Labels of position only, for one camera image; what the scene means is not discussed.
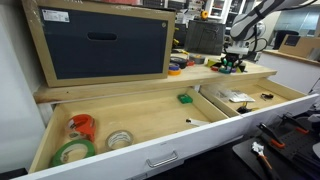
green object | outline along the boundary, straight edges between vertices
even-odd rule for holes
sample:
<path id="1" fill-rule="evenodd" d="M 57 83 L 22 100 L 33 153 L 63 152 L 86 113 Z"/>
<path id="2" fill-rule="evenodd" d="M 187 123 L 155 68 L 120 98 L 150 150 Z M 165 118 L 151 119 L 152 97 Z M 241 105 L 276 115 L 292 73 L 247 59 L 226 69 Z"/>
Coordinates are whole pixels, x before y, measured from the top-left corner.
<path id="1" fill-rule="evenodd" d="M 193 99 L 187 94 L 178 95 L 178 99 L 180 100 L 180 102 L 182 104 L 187 104 L 187 103 L 192 103 L 193 102 Z"/>
<path id="2" fill-rule="evenodd" d="M 68 153 L 75 149 L 84 149 L 85 151 L 87 151 L 83 159 L 96 155 L 94 146 L 90 141 L 85 139 L 74 140 L 63 145 L 56 152 L 56 154 L 53 156 L 53 159 L 52 159 L 52 163 L 51 163 L 52 166 L 54 167 L 54 166 L 60 166 L 62 164 L 65 164 L 68 158 Z"/>

open drawer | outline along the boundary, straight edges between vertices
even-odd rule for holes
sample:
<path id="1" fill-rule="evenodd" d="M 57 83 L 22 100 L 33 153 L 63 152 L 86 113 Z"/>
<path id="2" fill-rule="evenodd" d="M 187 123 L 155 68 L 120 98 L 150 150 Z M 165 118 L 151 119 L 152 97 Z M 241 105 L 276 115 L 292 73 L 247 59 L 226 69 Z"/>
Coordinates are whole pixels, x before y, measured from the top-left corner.
<path id="1" fill-rule="evenodd" d="M 182 104 L 177 99 L 179 94 L 188 94 L 193 103 Z M 51 168 L 56 151 L 70 141 L 64 129 L 67 121 L 83 113 L 95 119 L 97 155 Z M 210 124 L 195 127 L 186 123 L 189 117 Z M 127 179 L 241 136 L 248 124 L 241 117 L 228 118 L 191 88 L 59 104 L 34 158 L 31 174 L 22 178 Z M 106 138 L 123 129 L 133 134 L 134 144 L 108 151 Z"/>
<path id="2" fill-rule="evenodd" d="M 247 108 L 257 108 L 255 111 L 240 114 L 237 109 L 242 102 L 231 102 L 229 99 L 221 98 L 220 92 L 235 90 L 243 92 L 253 98 L 254 102 L 248 102 Z M 200 93 L 230 117 L 239 116 L 250 119 L 250 130 L 260 122 L 265 124 L 280 120 L 278 117 L 290 113 L 292 116 L 306 112 L 314 103 L 317 94 L 306 95 L 272 82 L 266 78 L 245 80 L 239 82 L 219 83 L 201 86 Z M 272 94 L 272 99 L 263 99 L 261 94 Z"/>

label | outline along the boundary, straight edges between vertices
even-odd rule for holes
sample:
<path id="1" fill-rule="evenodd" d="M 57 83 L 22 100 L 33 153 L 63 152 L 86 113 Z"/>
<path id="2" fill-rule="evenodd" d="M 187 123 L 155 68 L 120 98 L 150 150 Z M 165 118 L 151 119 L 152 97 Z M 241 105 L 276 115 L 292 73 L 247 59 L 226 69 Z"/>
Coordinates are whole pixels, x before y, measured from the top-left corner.
<path id="1" fill-rule="evenodd" d="M 42 14 L 45 21 L 70 22 L 68 12 L 43 9 Z"/>

drawer handle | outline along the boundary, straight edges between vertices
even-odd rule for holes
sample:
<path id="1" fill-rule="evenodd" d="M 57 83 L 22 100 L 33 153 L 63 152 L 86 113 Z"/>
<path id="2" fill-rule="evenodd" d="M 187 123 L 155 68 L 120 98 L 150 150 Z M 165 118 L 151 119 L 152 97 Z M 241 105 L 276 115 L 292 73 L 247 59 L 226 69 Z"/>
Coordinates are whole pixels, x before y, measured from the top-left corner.
<path id="1" fill-rule="evenodd" d="M 161 162 L 156 163 L 156 164 L 152 164 L 151 161 L 150 161 L 149 159 L 147 159 L 147 163 L 148 163 L 148 165 L 149 165 L 151 168 L 156 168 L 156 167 L 158 167 L 158 166 L 161 166 L 161 165 L 163 165 L 163 164 L 166 164 L 166 163 L 169 163 L 169 162 L 171 162 L 171 161 L 174 161 L 174 160 L 178 159 L 178 154 L 177 154 L 176 151 L 173 151 L 173 155 L 174 155 L 174 157 L 172 157 L 172 158 L 170 158 L 170 159 L 166 159 L 166 160 L 161 161 Z"/>

green tape roll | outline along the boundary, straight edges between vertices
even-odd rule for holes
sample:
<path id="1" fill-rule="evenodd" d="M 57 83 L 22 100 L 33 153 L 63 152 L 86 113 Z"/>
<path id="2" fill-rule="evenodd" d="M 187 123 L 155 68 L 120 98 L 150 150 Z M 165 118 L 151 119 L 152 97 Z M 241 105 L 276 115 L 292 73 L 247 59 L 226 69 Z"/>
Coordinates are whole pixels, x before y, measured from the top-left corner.
<path id="1" fill-rule="evenodd" d="M 96 155 L 93 144 L 85 139 L 71 141 L 63 145 L 53 156 L 52 166 L 60 166 L 65 164 L 65 159 L 68 157 L 67 153 L 76 149 L 84 149 L 87 151 L 83 159 Z"/>

